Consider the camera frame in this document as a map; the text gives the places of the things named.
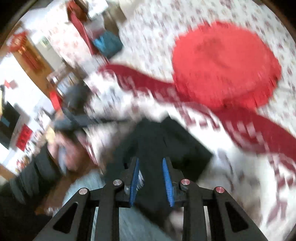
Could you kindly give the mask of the person hand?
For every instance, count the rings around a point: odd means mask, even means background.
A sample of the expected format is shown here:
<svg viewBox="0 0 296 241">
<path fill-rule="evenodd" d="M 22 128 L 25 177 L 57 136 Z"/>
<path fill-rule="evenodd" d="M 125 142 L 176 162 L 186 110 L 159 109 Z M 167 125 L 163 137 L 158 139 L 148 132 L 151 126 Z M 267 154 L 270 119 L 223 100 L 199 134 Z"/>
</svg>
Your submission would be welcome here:
<svg viewBox="0 0 296 241">
<path fill-rule="evenodd" d="M 83 172 L 92 161 L 86 150 L 86 137 L 79 133 L 73 141 L 62 133 L 57 133 L 53 142 L 47 144 L 48 151 L 60 168 L 71 172 Z"/>
</svg>

